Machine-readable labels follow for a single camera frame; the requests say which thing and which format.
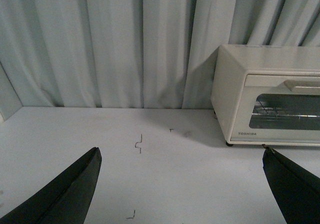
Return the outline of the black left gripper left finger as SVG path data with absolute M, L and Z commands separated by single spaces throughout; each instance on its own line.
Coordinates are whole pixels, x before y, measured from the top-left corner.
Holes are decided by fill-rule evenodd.
M 83 224 L 102 165 L 93 147 L 32 197 L 4 215 L 2 224 Z

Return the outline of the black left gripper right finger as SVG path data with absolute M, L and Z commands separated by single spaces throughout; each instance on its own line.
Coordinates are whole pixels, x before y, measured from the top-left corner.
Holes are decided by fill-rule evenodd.
M 288 224 L 320 222 L 320 179 L 274 149 L 265 149 L 263 170 Z

